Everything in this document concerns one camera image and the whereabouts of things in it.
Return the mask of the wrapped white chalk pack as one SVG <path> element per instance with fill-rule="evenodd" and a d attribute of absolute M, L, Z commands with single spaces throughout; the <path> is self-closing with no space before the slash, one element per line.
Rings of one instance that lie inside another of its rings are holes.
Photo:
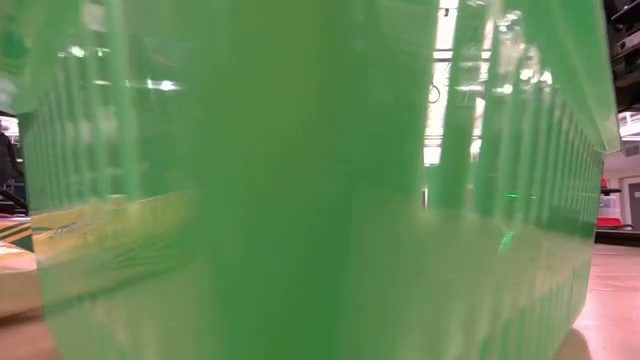
<path fill-rule="evenodd" d="M 41 307 L 35 255 L 0 242 L 0 319 Z"/>

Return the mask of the green plastic slotted basket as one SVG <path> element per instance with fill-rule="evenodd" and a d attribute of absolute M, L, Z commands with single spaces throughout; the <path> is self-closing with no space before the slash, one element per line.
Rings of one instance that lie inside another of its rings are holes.
<path fill-rule="evenodd" d="M 603 0 L 0 0 L 61 360 L 552 360 Z"/>

